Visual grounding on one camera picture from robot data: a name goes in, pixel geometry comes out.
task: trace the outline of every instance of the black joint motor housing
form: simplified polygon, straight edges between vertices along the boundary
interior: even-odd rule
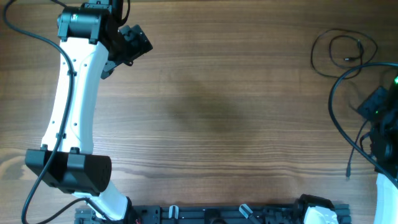
[[[28,149],[25,163],[36,175],[40,175],[52,151]],[[63,193],[90,193],[98,196],[111,179],[112,163],[109,156],[95,156],[56,152],[55,159],[44,175],[43,181]]]
[[[123,0],[90,0],[81,7],[66,7],[57,20],[61,41],[69,37],[86,38],[91,44],[101,42],[107,48],[109,55],[102,79],[108,78],[118,65],[131,66],[136,58],[153,49],[139,25],[118,30],[122,11]]]

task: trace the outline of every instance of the cable plug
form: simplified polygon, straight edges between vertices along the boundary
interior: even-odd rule
[[[346,169],[346,178],[349,180],[349,177],[351,176],[351,164],[347,164],[347,169]]]
[[[346,62],[354,62],[356,59],[358,59],[358,58],[356,58],[356,57],[347,57],[347,58],[344,58],[344,61],[346,61]]]

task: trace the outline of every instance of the robotic arm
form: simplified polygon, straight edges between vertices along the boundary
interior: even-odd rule
[[[121,63],[152,50],[139,26],[118,29],[123,0],[90,1],[82,7],[66,7],[58,18],[60,47],[75,69],[72,102],[65,134],[57,156],[43,181],[62,192],[89,198],[110,220],[128,220],[130,200],[110,181],[111,159],[94,156],[93,115],[100,78],[107,78]],[[37,175],[54,149],[68,95],[68,65],[62,57],[51,120],[41,150],[28,149],[25,163]],[[96,212],[98,218],[104,218]]]

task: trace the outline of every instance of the coiled black cable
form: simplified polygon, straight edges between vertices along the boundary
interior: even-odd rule
[[[364,34],[364,33],[362,33],[362,32],[355,31],[355,30],[349,30],[349,29],[340,29],[340,28],[333,28],[333,29],[326,30],[326,31],[324,31],[322,34],[320,34],[320,35],[314,40],[314,42],[313,42],[313,44],[312,44],[312,47],[311,47],[311,56],[310,56],[310,64],[311,64],[312,69],[314,69],[315,72],[317,72],[319,75],[321,75],[321,76],[323,76],[323,77],[328,77],[328,78],[338,78],[338,77],[339,77],[339,76],[329,75],[329,74],[325,74],[325,73],[323,73],[323,72],[320,72],[320,71],[315,67],[314,62],[313,62],[313,52],[314,52],[314,50],[315,50],[315,46],[317,45],[318,41],[319,41],[323,36],[325,36],[327,33],[333,32],[333,31],[340,31],[340,32],[345,32],[345,33],[359,34],[359,35],[365,37],[366,39],[370,40],[370,41],[374,44],[374,47],[375,47],[374,52],[373,52],[373,54],[371,55],[371,57],[370,57],[367,61],[364,62],[364,60],[363,60],[364,47],[363,47],[363,44],[362,44],[361,40],[359,40],[359,39],[357,39],[357,38],[355,38],[355,37],[353,37],[353,36],[351,36],[351,35],[348,35],[348,34],[337,35],[337,36],[335,36],[335,37],[332,38],[332,40],[329,42],[328,52],[329,52],[329,58],[330,58],[330,60],[333,62],[333,64],[335,64],[335,65],[336,65],[337,67],[339,67],[339,68],[342,68],[342,69],[349,69],[349,68],[354,68],[355,66],[346,66],[346,65],[338,64],[338,63],[335,61],[335,59],[333,58],[333,56],[332,56],[332,46],[333,46],[333,43],[334,43],[336,40],[338,40],[338,39],[346,38],[346,39],[354,40],[354,41],[356,42],[356,45],[357,45],[357,48],[358,48],[358,56],[356,56],[356,57],[346,57],[346,58],[345,58],[345,61],[353,62],[353,61],[359,59],[359,60],[360,60],[359,65],[365,65],[365,64],[369,63],[371,60],[373,60],[374,56],[376,55],[377,51],[379,50],[379,46],[377,45],[376,41],[375,41],[371,36],[369,36],[369,35],[367,35],[367,34]],[[344,79],[347,80],[347,79],[350,79],[350,78],[354,78],[354,77],[356,77],[357,75],[359,75],[359,73],[361,73],[361,69],[357,70],[356,73],[355,73],[354,75],[352,75],[352,76],[350,76],[350,77],[346,77],[346,78],[344,78]]]

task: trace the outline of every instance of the wood grain surface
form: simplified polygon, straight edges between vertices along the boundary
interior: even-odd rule
[[[378,42],[374,61],[397,61],[394,1],[135,2],[153,51],[100,82],[94,153],[113,161],[111,179],[134,205],[292,203],[301,194],[349,203],[353,223],[372,223],[376,173],[333,126],[327,98],[333,79],[311,70],[310,47],[326,29],[365,32]],[[12,6],[15,25],[58,42],[53,4]],[[325,37],[315,51],[324,72]],[[374,47],[364,40],[366,57]],[[20,223],[36,176],[24,165],[49,123],[59,53],[0,22],[0,223]],[[335,57],[356,55],[336,43]],[[344,82],[335,112],[354,138],[356,107],[395,71],[369,68]],[[41,184],[28,212],[35,223],[71,195]],[[54,223],[71,223],[73,209]]]

